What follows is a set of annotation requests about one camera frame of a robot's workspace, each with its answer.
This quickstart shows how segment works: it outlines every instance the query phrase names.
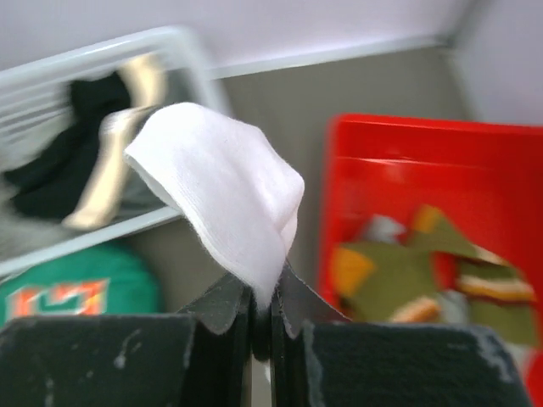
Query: white wall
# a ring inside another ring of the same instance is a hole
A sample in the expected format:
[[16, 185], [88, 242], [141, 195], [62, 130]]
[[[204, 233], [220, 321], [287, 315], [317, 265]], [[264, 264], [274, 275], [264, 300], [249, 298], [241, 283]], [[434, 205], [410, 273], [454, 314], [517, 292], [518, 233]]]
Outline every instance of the white wall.
[[495, 0], [456, 61], [478, 119], [543, 124], [542, 0]]
[[218, 65], [429, 36], [458, 0], [2, 0], [0, 69], [160, 25], [204, 38]]

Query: folded white fabric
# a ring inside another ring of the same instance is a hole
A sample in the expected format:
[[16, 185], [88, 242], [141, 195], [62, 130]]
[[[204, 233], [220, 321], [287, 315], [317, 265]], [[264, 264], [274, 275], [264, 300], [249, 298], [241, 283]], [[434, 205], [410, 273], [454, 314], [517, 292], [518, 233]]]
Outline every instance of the folded white fabric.
[[149, 118], [125, 159], [266, 307], [294, 240], [304, 181], [262, 131], [194, 103], [174, 104]]

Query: white cloth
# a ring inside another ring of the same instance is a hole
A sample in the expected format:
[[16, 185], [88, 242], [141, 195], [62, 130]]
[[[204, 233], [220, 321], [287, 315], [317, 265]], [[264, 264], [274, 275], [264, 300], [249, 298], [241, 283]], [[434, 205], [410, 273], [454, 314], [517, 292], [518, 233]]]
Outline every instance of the white cloth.
[[262, 131], [194, 103], [174, 104], [149, 118], [125, 159], [266, 307], [294, 240], [304, 180]]

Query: white basket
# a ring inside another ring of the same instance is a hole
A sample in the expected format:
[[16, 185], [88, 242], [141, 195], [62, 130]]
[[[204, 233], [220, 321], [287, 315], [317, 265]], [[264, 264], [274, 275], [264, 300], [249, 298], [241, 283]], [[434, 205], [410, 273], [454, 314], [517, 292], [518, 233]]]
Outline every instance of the white basket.
[[[182, 70], [196, 102], [230, 114], [224, 92], [212, 80], [205, 52], [188, 29], [162, 27], [62, 53], [0, 72], [0, 129], [4, 147], [18, 142], [18, 135], [67, 109], [65, 84], [78, 78], [98, 77], [122, 61], [153, 52], [168, 70]], [[170, 208], [158, 209], [130, 220], [92, 231], [0, 263], [0, 276], [44, 261], [157, 226], [179, 216]]]

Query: gray floor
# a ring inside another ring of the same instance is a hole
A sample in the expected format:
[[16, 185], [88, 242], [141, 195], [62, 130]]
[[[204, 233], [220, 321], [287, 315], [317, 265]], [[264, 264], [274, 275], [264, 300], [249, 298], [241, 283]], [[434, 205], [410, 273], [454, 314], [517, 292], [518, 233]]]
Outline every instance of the gray floor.
[[[316, 280], [323, 146], [330, 118], [343, 112], [470, 118], [436, 48], [239, 76], [224, 84], [236, 116], [259, 126], [305, 179], [289, 257], [310, 284]], [[160, 277], [170, 310], [198, 296], [221, 274], [183, 220], [130, 241]], [[262, 369], [256, 366], [254, 372], [253, 405], [271, 405]]]

